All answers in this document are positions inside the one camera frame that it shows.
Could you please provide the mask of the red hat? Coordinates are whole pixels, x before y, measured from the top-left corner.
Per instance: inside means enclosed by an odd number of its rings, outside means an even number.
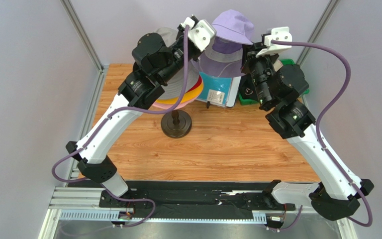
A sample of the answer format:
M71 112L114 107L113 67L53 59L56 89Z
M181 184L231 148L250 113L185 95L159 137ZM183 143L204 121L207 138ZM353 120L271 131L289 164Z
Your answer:
M189 94L190 92L196 90L197 88L200 87L201 84L202 84L202 78L201 78L201 76L199 76L198 81L196 82L196 84L195 84L192 88L190 88L190 89L186 92L186 94Z

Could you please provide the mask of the lavender hat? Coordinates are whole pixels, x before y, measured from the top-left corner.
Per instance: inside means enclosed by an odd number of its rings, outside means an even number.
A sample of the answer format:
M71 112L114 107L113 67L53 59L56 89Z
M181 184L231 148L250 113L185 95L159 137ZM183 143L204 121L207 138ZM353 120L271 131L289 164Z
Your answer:
M242 76L243 47L251 46L254 24L242 13L230 9L212 22L216 37L194 65L209 76L235 78Z

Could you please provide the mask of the yellow bucket hat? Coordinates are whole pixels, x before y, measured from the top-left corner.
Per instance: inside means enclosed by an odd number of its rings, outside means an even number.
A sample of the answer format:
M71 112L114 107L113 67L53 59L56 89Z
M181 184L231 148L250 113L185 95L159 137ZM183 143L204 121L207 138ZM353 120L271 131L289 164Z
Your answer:
M186 92L181 100L181 103L197 98L203 91L203 87L204 87L204 84L203 82L201 82L198 87L195 87L193 90ZM160 104L173 105L174 103L176 103L177 100L178 100L178 97L169 99L169 100L156 100L156 102Z

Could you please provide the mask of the grey hat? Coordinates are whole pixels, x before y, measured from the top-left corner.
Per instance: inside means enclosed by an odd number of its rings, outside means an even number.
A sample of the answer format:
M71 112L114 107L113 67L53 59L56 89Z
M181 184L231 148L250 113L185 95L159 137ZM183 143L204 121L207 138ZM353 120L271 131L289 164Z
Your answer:
M188 76L186 91L198 81L199 74L195 67L184 68L184 61L200 56L191 40L188 40L188 57L185 56L185 33L161 27L154 32L142 36L132 50L135 60L133 71L128 81L136 93L164 91L160 100L169 100L179 96L184 83L184 75Z

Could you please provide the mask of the pink bucket hat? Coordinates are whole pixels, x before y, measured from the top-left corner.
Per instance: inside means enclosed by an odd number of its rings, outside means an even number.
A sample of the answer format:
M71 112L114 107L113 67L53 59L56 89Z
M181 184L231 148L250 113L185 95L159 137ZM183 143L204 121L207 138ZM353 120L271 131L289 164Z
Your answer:
M152 106L156 107L156 108L167 110L167 109L171 108L177 102L177 99L178 98L173 98L173 99L168 99L168 100L156 100L156 102L154 102L154 104ZM182 101L177 105L177 107L175 109L176 110L181 109L191 102L192 102L192 100L185 101L184 99L182 99Z

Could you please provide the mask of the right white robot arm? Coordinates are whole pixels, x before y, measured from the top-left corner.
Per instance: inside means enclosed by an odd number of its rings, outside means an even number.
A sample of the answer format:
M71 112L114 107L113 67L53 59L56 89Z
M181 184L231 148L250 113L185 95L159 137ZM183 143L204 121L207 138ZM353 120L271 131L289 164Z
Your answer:
M320 181L287 183L274 180L264 190L271 203L313 208L322 217L336 221L351 218L374 188L342 162L327 143L317 121L299 97L309 87L297 64L274 68L278 54L265 54L258 42L243 47L241 71L250 77L271 128L305 158Z

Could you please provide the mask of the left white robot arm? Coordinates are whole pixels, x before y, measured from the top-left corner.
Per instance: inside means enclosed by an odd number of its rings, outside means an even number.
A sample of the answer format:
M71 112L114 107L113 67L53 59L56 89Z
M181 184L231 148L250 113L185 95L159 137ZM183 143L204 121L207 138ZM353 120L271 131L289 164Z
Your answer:
M122 133L164 93L164 86L196 60L215 37L216 31L204 20L182 23L176 39L167 46L158 33L142 36L132 50L133 71L118 88L110 107L97 124L78 142L66 145L69 157L78 161L86 178L101 184L112 197L121 197L128 185L107 153Z

